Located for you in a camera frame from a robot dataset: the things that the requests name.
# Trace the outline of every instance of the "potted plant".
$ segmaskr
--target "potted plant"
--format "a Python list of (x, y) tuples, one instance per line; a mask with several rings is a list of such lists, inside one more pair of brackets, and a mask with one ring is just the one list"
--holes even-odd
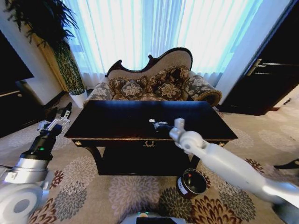
[(12, 13), (8, 20), (13, 19), (20, 31), (22, 25), (28, 25), (30, 43), (35, 34), (42, 39), (38, 46), (48, 44), (53, 49), (70, 96), (83, 108), (87, 93), (67, 42), (74, 36), (67, 27), (78, 28), (73, 12), (61, 0), (5, 0), (5, 5)]

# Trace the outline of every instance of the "dark furniture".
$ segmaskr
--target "dark furniture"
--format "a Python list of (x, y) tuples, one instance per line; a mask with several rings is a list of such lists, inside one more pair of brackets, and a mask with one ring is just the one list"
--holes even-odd
[(20, 80), (34, 77), (14, 48), (0, 32), (2, 54), (0, 82), (0, 138), (41, 121), (44, 112), (40, 105), (21, 88)]
[[(181, 175), (199, 159), (174, 145), (168, 133), (157, 133), (149, 119), (184, 118), (185, 129), (221, 146), (237, 136), (205, 101), (89, 101), (66, 138), (88, 149), (99, 175)], [(106, 147), (103, 157), (96, 147)]]
[(291, 4), (283, 18), (218, 107), (220, 111), (263, 115), (279, 109), (275, 105), (299, 84), (299, 2)]

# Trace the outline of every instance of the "floral rug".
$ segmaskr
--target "floral rug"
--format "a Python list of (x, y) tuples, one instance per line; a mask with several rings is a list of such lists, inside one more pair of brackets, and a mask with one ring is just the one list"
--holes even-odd
[[(58, 107), (69, 101), (69, 96), (63, 96)], [(73, 107), (72, 121), (80, 111)], [(260, 117), (218, 114), (239, 137), (229, 142), (226, 149), (268, 178), (299, 185), (298, 170), (273, 168), (299, 158), (299, 100)], [(37, 126), (0, 139), (0, 164), (15, 164), (36, 137)], [(176, 177), (99, 176), (90, 153), (62, 136), (52, 154), (49, 168), (55, 172), (55, 178), (50, 196), (46, 205), (30, 216), (29, 224), (117, 224), (126, 215), (142, 210), (196, 224), (283, 223), (270, 203), (235, 188), (201, 163), (197, 170), (206, 178), (207, 190), (188, 200), (176, 190)]]

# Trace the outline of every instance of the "wall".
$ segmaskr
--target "wall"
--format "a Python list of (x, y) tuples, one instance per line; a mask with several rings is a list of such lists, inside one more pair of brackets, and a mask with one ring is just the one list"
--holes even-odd
[(45, 105), (59, 94), (62, 89), (36, 44), (29, 43), (28, 38), (25, 36), (26, 30), (22, 28), (21, 32), (19, 32), (17, 24), (12, 22), (12, 20), (7, 20), (10, 13), (4, 12), (4, 10), (5, 3), (2, 0), (0, 1), (0, 29), (34, 75), (34, 78), (26, 79), (27, 87), (37, 101), (41, 105)]
[(235, 54), (216, 85), (216, 89), (222, 92), (220, 105), (240, 79), (289, 2), (290, 0), (263, 0)]

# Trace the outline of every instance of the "table top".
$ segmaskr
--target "table top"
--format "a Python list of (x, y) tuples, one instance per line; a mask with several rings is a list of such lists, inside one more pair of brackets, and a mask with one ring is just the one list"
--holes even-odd
[(157, 133), (149, 119), (168, 122), (185, 119), (185, 130), (205, 140), (233, 140), (237, 136), (205, 101), (91, 100), (74, 121), (66, 138), (91, 140), (171, 140)]

